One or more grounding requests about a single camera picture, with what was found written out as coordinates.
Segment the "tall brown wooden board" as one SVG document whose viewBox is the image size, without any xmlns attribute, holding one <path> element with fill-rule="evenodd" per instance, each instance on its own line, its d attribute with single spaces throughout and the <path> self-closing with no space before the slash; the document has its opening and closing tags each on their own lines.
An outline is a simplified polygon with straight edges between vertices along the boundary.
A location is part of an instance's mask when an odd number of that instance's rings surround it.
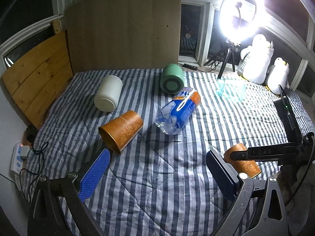
<svg viewBox="0 0 315 236">
<path fill-rule="evenodd" d="M 181 0 L 82 0 L 67 9 L 78 72 L 157 69 L 178 62 Z"/>
</svg>

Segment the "orange patterned cup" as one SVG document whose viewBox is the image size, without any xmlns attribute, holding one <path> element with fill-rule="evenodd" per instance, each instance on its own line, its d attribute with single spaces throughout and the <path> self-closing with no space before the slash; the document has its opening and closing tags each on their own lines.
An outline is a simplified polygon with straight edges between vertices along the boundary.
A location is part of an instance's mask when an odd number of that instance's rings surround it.
<svg viewBox="0 0 315 236">
<path fill-rule="evenodd" d="M 242 143 L 238 143 L 225 151 L 224 160 L 231 164 L 238 173 L 246 173 L 250 178 L 254 178 L 262 172 L 254 160 L 232 160 L 230 157 L 232 152 L 246 150 L 247 148 Z"/>
<path fill-rule="evenodd" d="M 121 154 L 128 143 L 142 129 L 144 123 L 135 111 L 126 113 L 98 128 L 101 139 L 114 153 Z"/>
</svg>

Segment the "blue labelled plastic bottle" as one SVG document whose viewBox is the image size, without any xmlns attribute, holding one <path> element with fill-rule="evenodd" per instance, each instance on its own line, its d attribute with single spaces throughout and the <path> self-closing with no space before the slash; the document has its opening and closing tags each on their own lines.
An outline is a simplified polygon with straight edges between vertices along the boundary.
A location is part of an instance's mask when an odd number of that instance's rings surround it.
<svg viewBox="0 0 315 236">
<path fill-rule="evenodd" d="M 184 87 L 159 110 L 155 120 L 156 126 L 166 135 L 177 135 L 184 128 L 200 102 L 201 97 L 197 90 Z"/>
</svg>

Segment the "black power strip on sill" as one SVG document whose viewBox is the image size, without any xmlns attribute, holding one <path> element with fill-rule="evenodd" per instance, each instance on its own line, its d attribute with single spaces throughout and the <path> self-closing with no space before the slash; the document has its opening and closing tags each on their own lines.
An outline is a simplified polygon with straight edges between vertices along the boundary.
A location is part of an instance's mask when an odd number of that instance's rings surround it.
<svg viewBox="0 0 315 236">
<path fill-rule="evenodd" d="M 198 68 L 194 65 L 189 65 L 187 63 L 184 63 L 184 64 L 179 64 L 181 67 L 183 68 L 186 68 L 186 69 L 190 69 L 190 70 L 193 70 L 193 71 L 197 71 Z"/>
</svg>

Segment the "small white penguin plush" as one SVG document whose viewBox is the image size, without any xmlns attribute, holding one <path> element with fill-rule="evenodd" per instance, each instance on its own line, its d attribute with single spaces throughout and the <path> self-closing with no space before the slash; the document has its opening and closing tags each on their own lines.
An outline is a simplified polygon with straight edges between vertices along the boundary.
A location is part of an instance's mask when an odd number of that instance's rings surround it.
<svg viewBox="0 0 315 236">
<path fill-rule="evenodd" d="M 279 85 L 285 88 L 289 74 L 289 63 L 282 58 L 276 58 L 273 65 L 268 69 L 266 86 L 276 94 L 280 94 Z"/>
</svg>

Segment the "large white penguin plush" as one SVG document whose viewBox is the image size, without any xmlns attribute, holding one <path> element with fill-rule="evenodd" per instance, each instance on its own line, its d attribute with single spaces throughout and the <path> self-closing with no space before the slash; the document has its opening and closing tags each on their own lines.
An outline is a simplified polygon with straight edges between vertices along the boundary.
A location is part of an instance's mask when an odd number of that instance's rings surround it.
<svg viewBox="0 0 315 236">
<path fill-rule="evenodd" d="M 263 84 L 273 53 L 273 41 L 267 41 L 263 34 L 255 35 L 252 44 L 240 52 L 238 75 L 249 82 Z"/>
</svg>

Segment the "wooden plank headboard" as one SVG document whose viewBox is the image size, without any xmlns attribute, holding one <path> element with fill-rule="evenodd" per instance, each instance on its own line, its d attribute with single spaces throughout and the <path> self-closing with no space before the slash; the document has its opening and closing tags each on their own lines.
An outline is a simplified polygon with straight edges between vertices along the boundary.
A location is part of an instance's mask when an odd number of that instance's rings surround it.
<svg viewBox="0 0 315 236">
<path fill-rule="evenodd" d="M 67 33 L 63 31 L 24 54 L 3 73 L 2 80 L 16 105 L 39 129 L 72 77 Z"/>
</svg>

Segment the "clear blue plastic cup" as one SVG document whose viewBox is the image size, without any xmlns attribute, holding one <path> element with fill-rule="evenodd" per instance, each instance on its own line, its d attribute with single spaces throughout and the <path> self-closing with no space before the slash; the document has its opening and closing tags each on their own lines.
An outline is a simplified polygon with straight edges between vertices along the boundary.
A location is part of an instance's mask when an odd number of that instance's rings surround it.
<svg viewBox="0 0 315 236">
<path fill-rule="evenodd" d="M 217 94 L 222 98 L 240 102 L 244 99 L 246 85 L 243 80 L 238 79 L 218 79 Z"/>
</svg>

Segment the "white cylindrical cup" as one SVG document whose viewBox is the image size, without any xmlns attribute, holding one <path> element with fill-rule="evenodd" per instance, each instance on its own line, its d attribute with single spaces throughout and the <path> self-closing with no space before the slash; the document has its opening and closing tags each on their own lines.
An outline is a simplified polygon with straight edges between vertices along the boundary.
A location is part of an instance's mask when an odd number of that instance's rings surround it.
<svg viewBox="0 0 315 236">
<path fill-rule="evenodd" d="M 94 97 L 94 105 L 103 112 L 114 111 L 118 107 L 122 87 L 123 82 L 118 76 L 104 77 Z"/>
</svg>

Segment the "green cylindrical cup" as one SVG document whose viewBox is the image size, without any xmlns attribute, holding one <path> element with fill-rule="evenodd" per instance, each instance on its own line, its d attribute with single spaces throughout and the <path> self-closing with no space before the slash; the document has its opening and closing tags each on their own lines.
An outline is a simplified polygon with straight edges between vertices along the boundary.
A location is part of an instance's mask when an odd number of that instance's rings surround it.
<svg viewBox="0 0 315 236">
<path fill-rule="evenodd" d="M 160 88 L 169 95 L 175 95 L 184 88 L 184 74 L 177 64 L 169 64 L 162 70 Z"/>
</svg>

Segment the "striped blue white quilt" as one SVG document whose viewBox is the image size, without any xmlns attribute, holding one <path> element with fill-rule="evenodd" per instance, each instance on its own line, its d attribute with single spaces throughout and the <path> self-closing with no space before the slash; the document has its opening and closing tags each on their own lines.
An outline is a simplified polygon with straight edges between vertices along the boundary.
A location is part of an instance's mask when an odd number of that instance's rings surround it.
<svg viewBox="0 0 315 236">
<path fill-rule="evenodd" d="M 100 111 L 94 98 L 101 80 L 118 76 L 123 87 L 118 107 Z M 237 143 L 247 147 L 286 142 L 277 114 L 277 97 L 265 87 L 245 82 L 244 99 L 217 94 L 215 74 L 184 74 L 186 86 L 201 102 L 177 135 L 166 135 L 155 118 L 171 96 L 159 87 L 161 71 L 104 70 L 76 74 L 55 101 L 34 142 L 43 158 L 29 153 L 23 191 L 32 195 L 34 173 L 61 178 L 104 144 L 98 128 L 126 111 L 138 113 L 144 125 L 110 166 L 86 205 L 106 235 L 210 235 L 227 208 L 206 165 L 210 150 L 225 152 Z"/>
</svg>

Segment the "black light tripod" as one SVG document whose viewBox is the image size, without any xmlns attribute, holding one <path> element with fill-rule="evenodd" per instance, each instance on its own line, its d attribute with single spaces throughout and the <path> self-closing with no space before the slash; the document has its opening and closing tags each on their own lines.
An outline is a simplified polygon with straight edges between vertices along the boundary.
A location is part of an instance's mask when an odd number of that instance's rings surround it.
<svg viewBox="0 0 315 236">
<path fill-rule="evenodd" d="M 203 64 L 205 67 L 210 66 L 212 71 L 216 70 L 218 64 L 222 61 L 220 71 L 218 73 L 217 79 L 221 79 L 223 72 L 227 66 L 230 58 L 232 58 L 232 70 L 235 72 L 235 51 L 238 50 L 240 44 L 235 44 L 230 40 L 226 40 L 223 47 L 216 53 L 212 54 L 210 58 Z"/>
</svg>

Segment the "white power strip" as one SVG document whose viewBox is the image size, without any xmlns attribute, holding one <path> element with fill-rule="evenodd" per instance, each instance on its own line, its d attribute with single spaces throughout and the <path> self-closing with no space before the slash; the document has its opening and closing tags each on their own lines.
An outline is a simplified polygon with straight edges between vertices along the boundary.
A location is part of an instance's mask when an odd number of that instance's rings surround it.
<svg viewBox="0 0 315 236">
<path fill-rule="evenodd" d="M 31 149 L 30 146 L 25 146 L 22 143 L 15 144 L 13 148 L 10 167 L 12 172 L 16 174 L 20 173 L 23 166 L 23 161 L 27 158 L 30 149 Z"/>
</svg>

